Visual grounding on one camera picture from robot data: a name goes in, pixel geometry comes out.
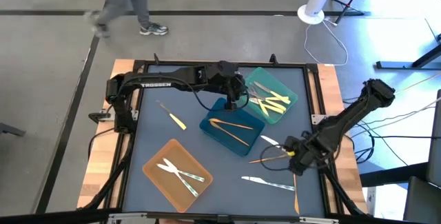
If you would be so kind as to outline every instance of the orange tray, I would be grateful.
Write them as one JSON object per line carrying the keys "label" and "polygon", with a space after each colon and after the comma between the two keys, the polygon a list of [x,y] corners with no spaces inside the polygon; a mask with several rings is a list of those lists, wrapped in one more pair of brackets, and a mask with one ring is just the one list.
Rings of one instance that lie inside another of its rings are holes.
{"label": "orange tray", "polygon": [[165,165],[163,158],[172,162],[179,170],[188,172],[205,179],[197,181],[188,176],[181,176],[198,192],[198,197],[213,181],[213,176],[176,140],[171,139],[144,166],[144,174],[163,193],[167,200],[183,213],[198,198],[195,197],[174,174],[159,168],[156,164]]}

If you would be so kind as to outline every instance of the gray floor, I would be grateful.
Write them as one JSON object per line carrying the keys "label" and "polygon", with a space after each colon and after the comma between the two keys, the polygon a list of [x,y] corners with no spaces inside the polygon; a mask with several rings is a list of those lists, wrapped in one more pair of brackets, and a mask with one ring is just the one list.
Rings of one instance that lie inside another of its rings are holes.
{"label": "gray floor", "polygon": [[[307,0],[149,0],[151,10],[296,10]],[[441,32],[436,6],[440,0],[355,0],[353,7],[370,17],[345,18],[336,35],[349,51],[349,62],[338,67],[344,97],[360,93],[362,82],[381,78],[400,89],[435,72],[377,71],[378,60],[414,60],[436,43]],[[87,10],[103,0],[0,0],[0,10]],[[328,2],[325,10],[341,6]],[[87,146],[96,125],[88,118],[103,102],[105,80],[115,59],[314,62],[303,50],[306,25],[296,17],[152,17],[170,27],[166,37],[140,37],[135,17],[122,17],[101,40],[88,78],[49,211],[73,210],[87,164]],[[40,181],[54,148],[92,35],[81,17],[0,16],[0,121],[27,130],[23,138],[0,136],[0,215],[32,211]],[[344,53],[324,27],[311,27],[309,49],[324,63],[341,63]],[[441,77],[400,94],[387,109],[367,120],[381,119],[423,107],[435,98]],[[380,129],[381,134],[429,135],[433,110]],[[418,129],[415,123],[421,123]],[[427,160],[429,142],[388,140],[407,163]],[[356,139],[356,149],[369,145]],[[401,166],[384,143],[361,172]]]}

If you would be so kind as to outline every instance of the sneaker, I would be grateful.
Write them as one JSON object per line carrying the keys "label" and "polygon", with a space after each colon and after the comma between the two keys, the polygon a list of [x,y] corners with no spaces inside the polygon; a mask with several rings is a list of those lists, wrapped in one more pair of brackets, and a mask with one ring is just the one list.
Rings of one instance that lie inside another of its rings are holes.
{"label": "sneaker", "polygon": [[168,33],[168,28],[166,26],[159,25],[157,23],[150,23],[150,26],[144,28],[141,27],[139,33],[142,35],[164,35]]}
{"label": "sneaker", "polygon": [[92,26],[92,31],[98,38],[110,36],[109,28],[105,24],[96,24],[100,12],[98,10],[87,11],[84,13],[84,19]]}

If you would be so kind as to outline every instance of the green tray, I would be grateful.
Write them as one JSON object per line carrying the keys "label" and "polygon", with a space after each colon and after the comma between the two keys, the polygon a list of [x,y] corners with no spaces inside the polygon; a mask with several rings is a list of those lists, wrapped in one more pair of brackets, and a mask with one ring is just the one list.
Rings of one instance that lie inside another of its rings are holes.
{"label": "green tray", "polygon": [[[269,72],[267,72],[265,69],[263,68],[256,68],[246,79],[245,79],[245,85],[247,87],[250,86],[254,86],[254,88],[257,90],[257,93],[262,96],[262,97],[273,97],[273,95],[271,93],[268,93],[262,89],[260,89],[259,87],[255,86],[253,84],[253,82],[258,82],[261,85],[265,86],[266,88],[274,91],[275,93],[281,95],[281,96],[288,96],[289,100],[291,101],[291,103],[286,104],[283,103],[282,101],[274,101],[276,103],[279,103],[283,106],[285,106],[287,108],[287,110],[285,111],[285,113],[287,111],[289,111],[290,107],[297,102],[298,96],[296,93],[292,92],[289,88],[287,88],[283,83],[281,83],[279,80],[277,80],[275,77],[273,77],[273,75],[271,75]],[[243,104],[245,104],[247,100],[247,96],[242,96],[239,101],[238,101],[238,106],[241,106]],[[251,108],[252,110],[254,110],[255,112],[257,112],[259,115],[261,115],[269,124],[275,124],[276,122],[278,122],[282,116],[285,114],[279,114],[277,112],[274,112],[273,110],[269,110],[268,114],[269,116],[267,116],[266,114],[264,114],[259,106],[259,104],[255,104],[252,102],[248,103],[249,108]]]}

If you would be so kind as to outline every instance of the metal stand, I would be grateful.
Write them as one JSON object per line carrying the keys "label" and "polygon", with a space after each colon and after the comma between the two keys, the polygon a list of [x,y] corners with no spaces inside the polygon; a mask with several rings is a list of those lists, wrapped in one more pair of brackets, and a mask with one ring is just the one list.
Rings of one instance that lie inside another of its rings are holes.
{"label": "metal stand", "polygon": [[427,162],[360,174],[360,179],[363,187],[375,187],[392,183],[408,182],[411,176],[416,176],[425,181],[426,173]]}
{"label": "metal stand", "polygon": [[[437,36],[437,41],[441,41],[441,34]],[[441,44],[414,62],[377,61],[377,69],[441,70],[440,62],[432,62],[439,56],[441,56]]]}
{"label": "metal stand", "polygon": [[0,134],[13,134],[15,136],[22,137],[25,135],[25,131],[20,130],[18,128],[14,128],[12,126],[6,125],[4,123],[0,123]]}
{"label": "metal stand", "polygon": [[335,1],[345,7],[345,8],[343,8],[343,11],[341,12],[341,14],[337,17],[337,20],[334,22],[335,24],[338,24],[340,22],[340,20],[344,17],[344,15],[345,15],[346,11],[348,11],[348,9],[355,10],[357,12],[362,13],[361,15],[364,15],[363,11],[360,11],[360,10],[357,10],[357,9],[351,7],[351,3],[353,0],[349,0],[349,3],[344,3],[340,0],[331,0],[331,1]]}

